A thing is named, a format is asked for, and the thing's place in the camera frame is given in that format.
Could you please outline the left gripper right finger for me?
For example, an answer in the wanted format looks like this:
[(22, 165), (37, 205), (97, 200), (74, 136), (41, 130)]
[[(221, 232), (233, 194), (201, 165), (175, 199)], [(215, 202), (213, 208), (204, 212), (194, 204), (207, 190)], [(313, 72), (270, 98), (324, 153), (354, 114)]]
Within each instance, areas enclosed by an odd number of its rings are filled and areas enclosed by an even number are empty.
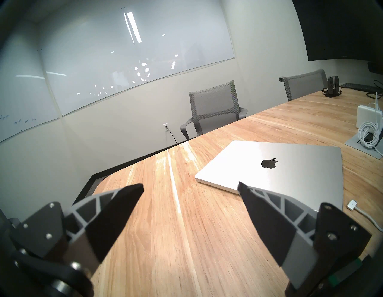
[(360, 255), (371, 234), (335, 205), (314, 210), (300, 201), (239, 182), (256, 231), (288, 277), (286, 297), (346, 297), (362, 289), (371, 264)]

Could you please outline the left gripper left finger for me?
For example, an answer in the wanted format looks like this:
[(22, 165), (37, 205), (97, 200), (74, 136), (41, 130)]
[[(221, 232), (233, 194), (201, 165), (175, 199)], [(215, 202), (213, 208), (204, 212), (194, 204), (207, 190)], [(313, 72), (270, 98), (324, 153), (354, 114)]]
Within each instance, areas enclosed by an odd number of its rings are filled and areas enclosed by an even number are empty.
[(125, 228), (144, 193), (143, 184), (89, 196), (63, 211), (50, 202), (10, 232), (18, 267), (78, 263), (91, 275)]

